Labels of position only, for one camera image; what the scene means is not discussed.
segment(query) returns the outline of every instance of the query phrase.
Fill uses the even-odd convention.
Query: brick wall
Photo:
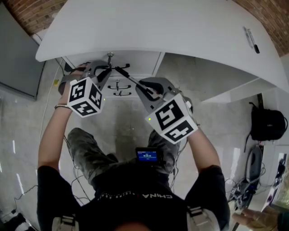
[[[52,15],[67,0],[3,0],[28,34],[49,27]],[[233,0],[253,14],[265,27],[279,53],[289,53],[289,0]]]
[[[67,0],[3,0],[10,13],[30,35],[49,27],[52,15]]]
[[[289,53],[289,0],[234,0],[265,27],[280,56]]]

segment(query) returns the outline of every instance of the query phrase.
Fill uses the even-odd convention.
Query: backpack
[[[253,140],[257,141],[278,140],[284,135],[288,127],[288,121],[280,111],[259,109],[254,103],[250,102],[249,104],[253,105],[252,127],[246,138],[244,152],[250,135]]]

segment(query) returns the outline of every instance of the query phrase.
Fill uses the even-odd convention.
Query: tile floor
[[[187,66],[194,65],[194,58],[189,57],[185,63]],[[2,100],[0,104],[0,208],[3,209],[4,214],[15,208],[14,197],[21,195],[17,174],[24,191],[37,184],[37,152],[42,117],[57,67],[55,60],[46,62],[36,102],[0,91]],[[202,92],[194,86],[194,79],[197,76],[193,71],[179,68],[179,63],[169,56],[165,56],[157,76],[167,77],[192,99],[194,117],[216,147],[225,178],[241,179],[247,159],[247,154],[243,153],[244,142],[251,126],[251,106],[248,102],[256,103],[256,97],[229,104],[201,103]],[[56,79],[60,78],[61,70],[56,75]],[[43,130],[59,97],[57,87],[53,86],[44,116]],[[72,128],[80,127],[94,135],[105,153],[114,152],[119,160],[129,160],[135,156],[136,146],[147,145],[152,129],[144,120],[146,115],[147,112],[139,100],[107,100],[100,115],[81,119],[72,114],[66,134]],[[177,166],[179,173],[174,191],[184,198],[198,177],[189,145],[180,155]],[[69,183],[75,178],[73,164],[65,145],[62,149],[60,172]],[[93,198],[92,187],[83,177],[80,178],[80,182],[88,196]],[[231,183],[230,180],[227,181],[227,190],[232,187]],[[84,196],[77,182],[73,183],[73,192],[78,197]],[[17,201],[17,210],[38,228],[36,208],[37,189],[32,189]]]

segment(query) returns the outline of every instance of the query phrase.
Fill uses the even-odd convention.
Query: yellow tag
[[[55,79],[53,82],[54,86],[58,86],[58,82],[59,82],[59,79]]]

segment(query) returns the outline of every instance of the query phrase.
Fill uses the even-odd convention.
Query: gray panel
[[[0,85],[35,98],[44,63],[35,59],[38,44],[0,3]]]

